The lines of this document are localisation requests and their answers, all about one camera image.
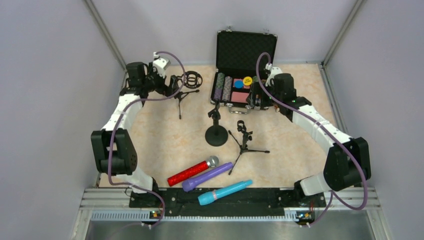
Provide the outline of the black tripod shock-mount stand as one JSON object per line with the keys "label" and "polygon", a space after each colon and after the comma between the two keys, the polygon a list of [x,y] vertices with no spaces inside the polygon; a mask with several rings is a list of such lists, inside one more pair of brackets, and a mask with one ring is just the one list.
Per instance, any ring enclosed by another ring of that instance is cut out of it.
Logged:
{"label": "black tripod shock-mount stand", "polygon": [[177,99],[178,117],[182,119],[181,102],[185,97],[192,93],[198,93],[200,86],[203,84],[203,77],[200,73],[189,70],[182,75],[172,75],[170,78],[172,90],[176,91],[182,86],[182,89],[174,98]]}

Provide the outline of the red glitter microphone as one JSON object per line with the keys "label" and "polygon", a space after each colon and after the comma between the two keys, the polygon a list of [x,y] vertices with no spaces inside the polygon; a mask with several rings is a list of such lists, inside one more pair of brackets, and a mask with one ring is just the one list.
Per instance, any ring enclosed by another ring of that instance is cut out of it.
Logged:
{"label": "red glitter microphone", "polygon": [[210,156],[208,159],[199,162],[167,179],[167,183],[170,187],[175,186],[178,183],[181,183],[199,173],[202,173],[209,168],[214,168],[219,165],[219,158],[215,155]]}

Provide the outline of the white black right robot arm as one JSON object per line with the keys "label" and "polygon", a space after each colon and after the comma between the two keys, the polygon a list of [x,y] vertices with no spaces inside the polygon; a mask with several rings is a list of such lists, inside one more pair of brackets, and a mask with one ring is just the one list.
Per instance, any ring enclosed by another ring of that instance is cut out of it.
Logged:
{"label": "white black right robot arm", "polygon": [[294,189],[300,198],[340,191],[371,178],[368,142],[340,131],[307,98],[298,96],[291,74],[279,73],[264,87],[254,76],[251,92],[250,103],[257,107],[274,104],[280,114],[307,132],[327,154],[322,172],[295,182]]}

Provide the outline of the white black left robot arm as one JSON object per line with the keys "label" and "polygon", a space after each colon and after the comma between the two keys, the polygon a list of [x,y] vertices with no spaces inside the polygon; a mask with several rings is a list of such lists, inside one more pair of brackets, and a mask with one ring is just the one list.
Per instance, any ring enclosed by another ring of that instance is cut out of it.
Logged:
{"label": "white black left robot arm", "polygon": [[127,64],[128,77],[119,92],[114,112],[107,123],[90,136],[96,169],[121,179],[137,194],[152,191],[155,181],[138,167],[138,156],[129,130],[149,93],[155,91],[166,97],[173,94],[165,84],[169,64],[163,57],[148,64]]}

